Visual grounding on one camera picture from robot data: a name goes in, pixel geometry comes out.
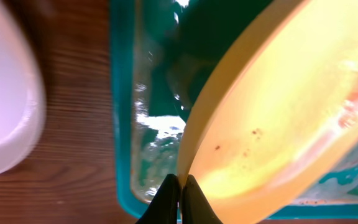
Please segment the yellow plate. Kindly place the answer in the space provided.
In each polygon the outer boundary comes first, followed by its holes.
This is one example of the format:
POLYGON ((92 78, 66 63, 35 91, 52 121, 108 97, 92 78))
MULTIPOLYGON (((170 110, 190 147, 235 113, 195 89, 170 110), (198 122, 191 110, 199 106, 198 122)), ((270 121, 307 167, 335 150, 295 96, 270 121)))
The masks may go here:
POLYGON ((289 204, 358 142, 358 0, 273 1, 218 63, 177 172, 224 223, 289 204))

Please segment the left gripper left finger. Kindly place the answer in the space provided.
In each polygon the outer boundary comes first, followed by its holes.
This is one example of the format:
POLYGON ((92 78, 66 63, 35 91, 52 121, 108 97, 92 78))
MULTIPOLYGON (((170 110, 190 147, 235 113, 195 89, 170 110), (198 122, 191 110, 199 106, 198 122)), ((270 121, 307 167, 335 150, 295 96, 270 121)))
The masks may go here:
POLYGON ((180 194, 178 177, 168 174, 148 208, 135 224, 176 224, 180 194))

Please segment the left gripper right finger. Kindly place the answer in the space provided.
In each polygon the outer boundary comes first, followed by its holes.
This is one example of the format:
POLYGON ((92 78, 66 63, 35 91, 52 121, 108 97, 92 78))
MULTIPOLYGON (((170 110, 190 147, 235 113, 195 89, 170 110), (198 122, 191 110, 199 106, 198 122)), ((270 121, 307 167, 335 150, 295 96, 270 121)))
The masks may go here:
POLYGON ((187 177, 181 192, 181 219, 183 224, 223 224, 193 175, 187 177))

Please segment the white plate front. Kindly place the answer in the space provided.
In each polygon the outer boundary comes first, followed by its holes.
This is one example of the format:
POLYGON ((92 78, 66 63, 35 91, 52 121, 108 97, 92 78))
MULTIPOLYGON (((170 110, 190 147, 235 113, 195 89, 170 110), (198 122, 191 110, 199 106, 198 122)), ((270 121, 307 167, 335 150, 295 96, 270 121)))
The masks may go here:
POLYGON ((0 1, 0 174, 31 153, 45 119, 44 83, 35 54, 0 1))

